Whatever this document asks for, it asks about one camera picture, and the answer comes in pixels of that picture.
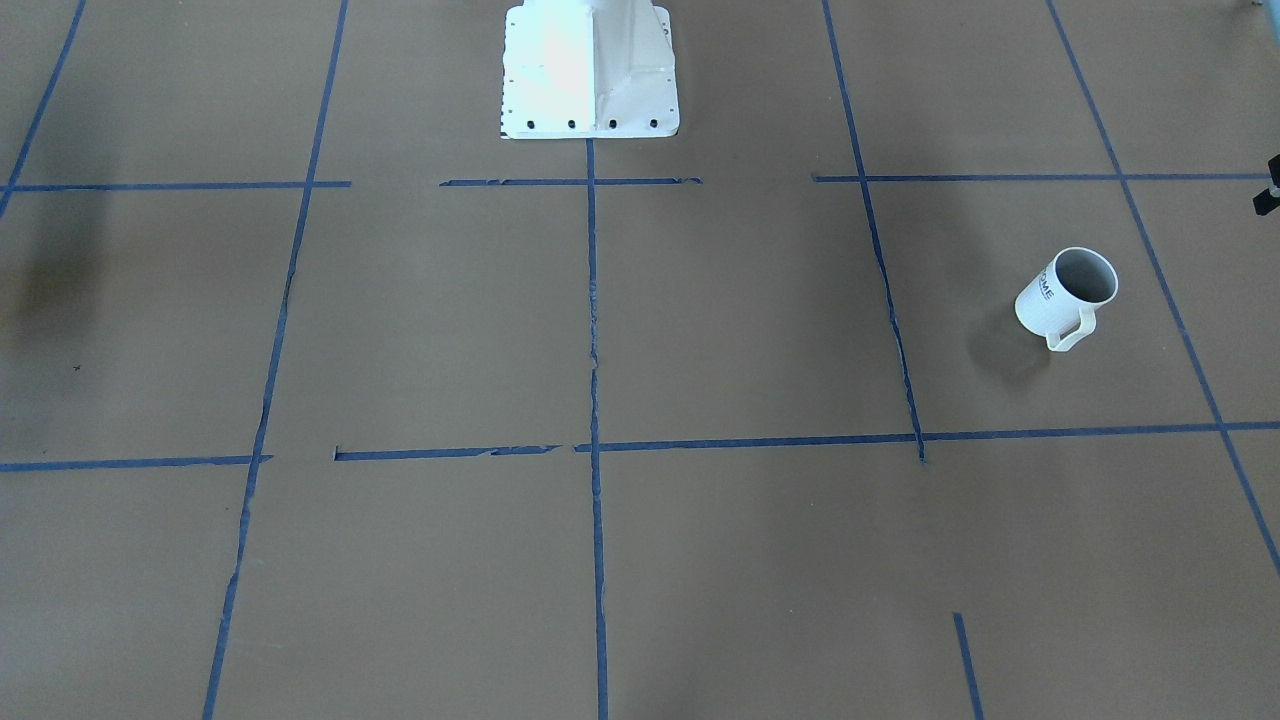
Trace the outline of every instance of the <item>blue grid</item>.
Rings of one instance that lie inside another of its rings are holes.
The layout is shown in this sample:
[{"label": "blue grid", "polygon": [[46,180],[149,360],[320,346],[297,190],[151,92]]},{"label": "blue grid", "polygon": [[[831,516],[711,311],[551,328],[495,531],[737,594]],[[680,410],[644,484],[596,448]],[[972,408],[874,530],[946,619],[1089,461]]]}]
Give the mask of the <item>blue grid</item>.
[{"label": "blue grid", "polygon": [[[430,460],[445,457],[483,457],[483,456],[520,456],[520,455],[545,455],[564,448],[577,454],[590,454],[591,459],[591,497],[593,497],[593,539],[595,561],[595,626],[596,626],[596,675],[598,675],[598,714],[600,720],[608,719],[608,652],[605,642],[604,618],[604,532],[602,510],[602,455],[607,452],[637,452],[637,451],[668,451],[668,450],[727,450],[745,447],[797,447],[797,446],[833,446],[833,445],[883,445],[883,443],[913,443],[918,456],[925,460],[925,443],[928,442],[974,442],[974,441],[1010,441],[1024,438],[1059,438],[1059,437],[1110,437],[1110,436],[1153,436],[1178,433],[1216,433],[1221,437],[1236,478],[1244,492],[1245,500],[1257,523],[1260,534],[1271,556],[1272,564],[1280,573],[1280,553],[1266,524],[1266,519],[1257,503],[1253,489],[1239,455],[1231,441],[1231,433],[1254,430],[1277,430],[1280,420],[1253,421],[1253,423],[1228,423],[1224,420],[1212,389],[1204,374],[1192,342],[1172,291],[1165,278],[1162,266],[1151,242],[1149,234],[1143,222],[1138,204],[1134,200],[1129,183],[1133,181],[1239,181],[1239,179],[1267,179],[1266,173],[1125,173],[1120,165],[1110,135],[1103,124],[1101,113],[1093,100],[1084,73],[1071,47],[1061,17],[1053,0],[1044,0],[1047,10],[1062,42],[1064,51],[1080,91],[1089,106],[1091,114],[1097,124],[1100,137],[1107,150],[1112,164],[1112,173],[1009,173],[1009,174],[919,174],[919,176],[877,176],[869,174],[864,167],[861,147],[859,143],[854,104],[845,81],[844,64],[840,56],[840,47],[836,38],[836,27],[831,14],[829,0],[822,0],[824,19],[827,23],[828,40],[831,42],[832,60],[837,82],[844,102],[845,118],[849,126],[850,143],[856,165],[855,176],[812,176],[817,183],[855,183],[860,188],[864,209],[868,218],[873,251],[881,272],[886,291],[886,304],[888,320],[899,347],[899,356],[902,370],[902,383],[908,410],[911,418],[913,433],[883,433],[861,436],[827,436],[827,437],[773,437],[773,438],[731,438],[731,439],[669,439],[648,442],[602,442],[600,416],[599,416],[599,346],[598,346],[598,266],[596,266],[596,190],[600,186],[663,186],[663,184],[701,184],[699,177],[671,177],[671,178],[598,178],[595,176],[595,146],[594,141],[586,141],[586,177],[585,178],[493,178],[493,179],[449,179],[440,183],[442,187],[460,188],[494,188],[494,187],[520,187],[520,186],[548,186],[585,187],[588,193],[588,252],[589,252],[589,318],[590,318],[590,442],[564,446],[564,445],[526,445],[503,447],[462,447],[462,448],[428,448],[428,450],[390,450],[390,451],[343,451],[335,448],[333,460],[346,461],[397,461],[397,460]],[[188,466],[247,466],[246,489],[241,512],[239,536],[236,552],[234,571],[228,582],[224,598],[223,612],[218,629],[218,639],[214,652],[214,661],[210,669],[209,687],[206,692],[202,717],[211,720],[218,698],[219,680],[225,657],[225,648],[230,623],[234,611],[236,594],[239,582],[239,573],[243,564],[244,547],[250,528],[250,505],[256,489],[259,470],[261,465],[271,459],[265,454],[268,425],[270,420],[271,404],[275,391],[275,380],[279,373],[280,356],[288,324],[289,299],[292,283],[297,272],[298,254],[306,232],[307,217],[312,193],[315,190],[349,188],[351,181],[319,181],[316,179],[316,167],[324,142],[325,119],[328,117],[329,102],[333,92],[334,77],[342,47],[343,29],[346,26],[349,0],[340,0],[337,27],[333,37],[332,53],[329,56],[328,73],[321,97],[321,105],[316,119],[315,136],[312,138],[311,156],[307,176],[303,181],[264,181],[264,182],[187,182],[187,183],[83,183],[83,184],[22,184],[20,177],[31,152],[32,143],[38,133],[41,120],[47,110],[49,102],[58,86],[58,81],[65,67],[67,58],[74,44],[81,19],[86,12],[87,0],[79,0],[72,17],[70,27],[67,32],[61,51],[58,56],[52,74],[41,96],[36,114],[31,122],[28,132],[23,140],[22,149],[8,182],[3,186],[0,195],[0,218],[4,217],[9,201],[17,193],[44,193],[44,192],[156,192],[156,191],[257,191],[257,190],[298,190],[302,200],[298,210],[298,220],[293,237],[293,246],[285,274],[283,297],[280,301],[276,329],[274,336],[271,359],[268,368],[268,377],[262,396],[262,413],[255,434],[253,448],[250,455],[228,456],[192,456],[192,457],[154,457],[154,459],[111,459],[111,460],[63,460],[41,462],[0,462],[0,473],[33,473],[33,471],[59,471],[59,470],[108,470],[108,469],[143,469],[143,468],[188,468]],[[1167,424],[1167,425],[1124,425],[1124,427],[1094,427],[1094,428],[1039,428],[1039,429],[1006,429],[1006,430],[974,430],[974,432],[925,432],[919,420],[915,406],[915,397],[911,389],[910,372],[908,365],[908,352],[902,342],[893,307],[892,283],[881,245],[878,227],[876,224],[874,202],[872,186],[877,183],[947,183],[947,182],[1119,182],[1125,195],[1125,200],[1139,231],[1144,249],[1151,260],[1152,268],[1160,281],[1169,310],[1176,323],[1188,357],[1196,370],[1206,404],[1213,416],[1213,423],[1197,424]],[[952,614],[956,637],[960,646],[961,660],[968,682],[974,717],[983,719],[982,701],[978,692],[977,676],[970,656],[969,638],[965,630],[964,618],[960,612]]]}]

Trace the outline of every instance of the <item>black object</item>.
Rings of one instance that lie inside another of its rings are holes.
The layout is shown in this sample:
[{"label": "black object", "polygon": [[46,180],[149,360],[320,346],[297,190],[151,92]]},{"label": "black object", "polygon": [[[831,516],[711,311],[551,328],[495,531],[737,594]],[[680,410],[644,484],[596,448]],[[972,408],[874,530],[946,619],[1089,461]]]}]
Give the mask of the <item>black object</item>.
[{"label": "black object", "polygon": [[1276,188],[1280,187],[1280,155],[1276,155],[1267,163],[1267,169],[1271,170],[1271,187],[1263,190],[1253,199],[1253,209],[1260,215],[1266,215],[1271,210],[1280,208],[1280,197],[1275,193]]}]

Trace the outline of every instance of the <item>gray surface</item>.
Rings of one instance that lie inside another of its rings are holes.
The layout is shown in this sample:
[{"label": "gray surface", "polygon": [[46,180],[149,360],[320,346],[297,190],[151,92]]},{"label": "gray surface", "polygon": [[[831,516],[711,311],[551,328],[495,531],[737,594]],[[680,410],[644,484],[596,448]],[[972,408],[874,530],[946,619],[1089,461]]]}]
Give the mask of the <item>gray surface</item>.
[{"label": "gray surface", "polygon": [[[198,717],[220,667],[216,719],[588,720],[600,680],[616,720],[970,717],[956,612],[992,720],[1280,715],[1261,181],[1132,182],[1268,428],[1242,478],[1117,181],[874,182],[874,236],[813,182],[856,172],[820,0],[663,3],[682,131],[595,172],[701,184],[440,187],[589,173],[497,136],[513,4],[351,4],[316,177],[353,184],[301,225],[300,188],[12,196],[0,716]],[[88,3],[20,182],[303,181],[339,5]],[[869,174],[1111,172],[1047,4],[831,5]],[[74,6],[0,0],[4,178]],[[1060,10],[1125,170],[1280,152],[1261,9]],[[1011,305],[1069,245],[1120,292],[1051,356]],[[881,261],[923,432],[1010,437],[916,460]],[[593,406],[641,450],[593,457]]]}]

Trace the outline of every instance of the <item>mug handle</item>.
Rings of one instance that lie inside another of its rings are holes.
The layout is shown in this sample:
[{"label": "mug handle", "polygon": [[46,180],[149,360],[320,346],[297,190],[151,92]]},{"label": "mug handle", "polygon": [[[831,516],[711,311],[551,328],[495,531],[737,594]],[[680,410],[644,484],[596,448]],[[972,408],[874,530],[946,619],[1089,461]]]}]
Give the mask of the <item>mug handle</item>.
[{"label": "mug handle", "polygon": [[1075,328],[1066,337],[1061,337],[1057,333],[1048,333],[1044,337],[1044,342],[1048,348],[1053,352],[1066,352],[1075,347],[1076,342],[1093,333],[1093,329],[1098,327],[1097,318],[1093,316],[1093,307],[1080,307],[1080,327]]}]

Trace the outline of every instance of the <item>white mug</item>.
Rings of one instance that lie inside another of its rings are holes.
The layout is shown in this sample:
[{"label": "white mug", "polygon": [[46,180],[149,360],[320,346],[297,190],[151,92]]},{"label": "white mug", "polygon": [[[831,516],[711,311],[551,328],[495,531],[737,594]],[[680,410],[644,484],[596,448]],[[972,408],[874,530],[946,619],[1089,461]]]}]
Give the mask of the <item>white mug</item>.
[{"label": "white mug", "polygon": [[1018,295],[1014,311],[1050,350],[1066,352],[1093,332],[1094,311],[1111,302],[1119,288],[1120,278],[1106,258],[1087,247],[1068,247]]}]

